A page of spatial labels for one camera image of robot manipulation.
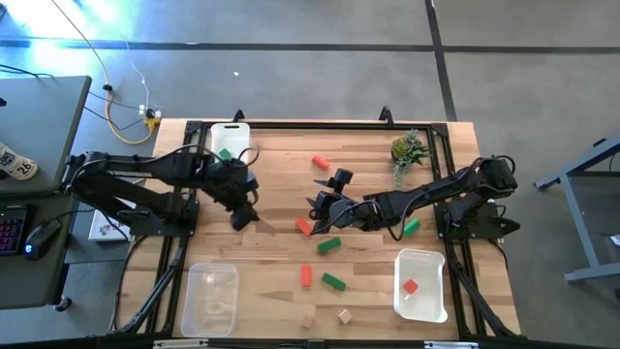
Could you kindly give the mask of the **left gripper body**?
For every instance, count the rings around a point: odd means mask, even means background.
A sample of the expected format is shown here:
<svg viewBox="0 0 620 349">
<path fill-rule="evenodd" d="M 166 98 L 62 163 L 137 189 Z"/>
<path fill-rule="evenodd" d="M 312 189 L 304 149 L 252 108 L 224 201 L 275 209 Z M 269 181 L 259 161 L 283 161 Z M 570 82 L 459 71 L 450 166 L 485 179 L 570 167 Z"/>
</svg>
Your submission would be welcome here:
<svg viewBox="0 0 620 349">
<path fill-rule="evenodd" d="M 243 161 L 232 158 L 210 166 L 210 197 L 226 211 L 252 207 L 258 201 L 259 183 Z"/>
</svg>

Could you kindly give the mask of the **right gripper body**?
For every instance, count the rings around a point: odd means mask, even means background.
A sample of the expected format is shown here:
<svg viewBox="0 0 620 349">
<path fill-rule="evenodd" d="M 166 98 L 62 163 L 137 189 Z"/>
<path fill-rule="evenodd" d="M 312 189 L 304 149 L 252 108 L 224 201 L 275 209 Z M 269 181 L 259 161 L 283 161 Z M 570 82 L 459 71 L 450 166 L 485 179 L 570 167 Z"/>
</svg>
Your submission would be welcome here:
<svg viewBox="0 0 620 349">
<path fill-rule="evenodd" d="M 373 227 L 376 218 L 373 201 L 356 202 L 347 197 L 334 196 L 335 202 L 329 209 L 329 217 L 314 219 L 315 233 L 328 233 L 332 227 L 353 227 L 362 231 L 369 231 Z"/>
</svg>

